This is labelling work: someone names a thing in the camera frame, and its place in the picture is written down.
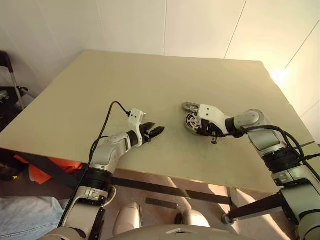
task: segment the blue jeans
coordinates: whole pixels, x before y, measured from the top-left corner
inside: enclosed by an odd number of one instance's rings
[[[55,229],[64,212],[54,197],[0,197],[0,240],[36,240]]]

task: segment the table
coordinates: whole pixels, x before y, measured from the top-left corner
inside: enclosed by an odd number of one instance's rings
[[[258,61],[84,51],[1,134],[0,148],[88,162],[109,105],[146,113],[163,134],[121,159],[120,169],[272,193],[278,187],[247,137],[195,136],[184,127],[183,102],[208,104],[234,116],[259,109],[300,144],[313,142],[293,107]],[[106,135],[128,130],[115,107]],[[316,153],[313,143],[304,147]],[[319,159],[311,165],[320,170]]]

